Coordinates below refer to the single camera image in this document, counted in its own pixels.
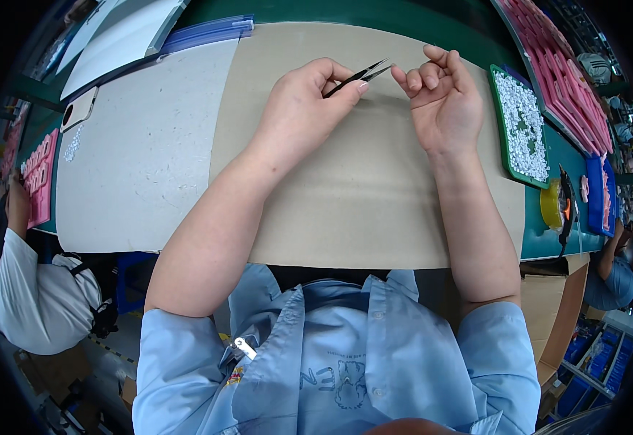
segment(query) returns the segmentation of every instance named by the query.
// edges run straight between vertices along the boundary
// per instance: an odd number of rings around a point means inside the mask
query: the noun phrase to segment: blue shirt
[[[413,271],[281,293],[247,265],[229,298],[235,359],[208,318],[142,319],[137,434],[359,433],[425,418],[471,434],[530,434],[540,388],[522,311],[510,302],[449,324],[417,303]]]
[[[590,255],[583,300],[587,305],[603,311],[625,307],[633,300],[633,270],[621,252],[614,256],[612,271],[604,281],[597,272],[601,259],[601,252]]]

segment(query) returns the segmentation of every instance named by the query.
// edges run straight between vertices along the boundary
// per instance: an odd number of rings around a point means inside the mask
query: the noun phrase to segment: worker in blue shirt
[[[277,81],[250,143],[156,263],[142,318],[136,433],[534,431],[540,388],[518,259],[477,153],[481,96],[457,51],[423,52],[428,62],[408,74],[394,66],[392,76],[410,98],[435,174],[463,300],[457,336],[417,303],[411,270],[281,292],[267,266],[246,264],[266,198],[367,91],[358,80],[323,99],[353,72],[320,58]],[[223,345],[209,318],[227,297],[237,349]]]
[[[583,300],[598,310],[617,310],[633,300],[633,235],[623,235],[617,219],[614,237],[590,256]]]

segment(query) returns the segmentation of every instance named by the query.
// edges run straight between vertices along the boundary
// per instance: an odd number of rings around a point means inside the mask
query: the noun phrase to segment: workbench
[[[177,22],[176,28],[251,12],[255,13],[257,23],[336,22],[385,30],[433,42],[446,49],[458,49],[464,58],[482,67],[487,67],[492,63],[496,65],[506,64],[519,71],[520,74],[526,73],[513,40],[492,5],[476,0],[438,4],[430,7],[408,2],[389,4],[379,0],[347,3],[330,0],[298,3],[289,0],[191,2]],[[28,118],[25,131],[29,131],[29,136],[36,139],[23,141],[16,159],[17,165],[24,160],[24,156],[27,157],[40,144],[43,135],[60,124],[60,119],[59,113],[48,114],[45,109],[41,108],[38,119],[36,116]],[[560,163],[570,175],[575,190],[579,191],[580,176],[587,172],[581,154],[549,125],[547,125],[545,135],[551,168],[550,177],[559,176],[558,164]],[[60,153],[60,142],[59,138],[57,154]],[[54,164],[53,171],[51,221],[39,225],[37,228],[56,233],[57,164]],[[556,232],[549,230],[541,217],[539,194],[538,189],[525,187],[525,229],[522,240],[522,260],[555,257],[560,252]],[[582,229],[582,250],[584,252],[598,250],[603,244],[603,237],[590,233],[587,228],[587,204],[579,201],[578,207],[580,208],[580,226]],[[577,229],[573,227],[573,234],[566,247],[566,255],[577,252],[579,252],[579,240]]]

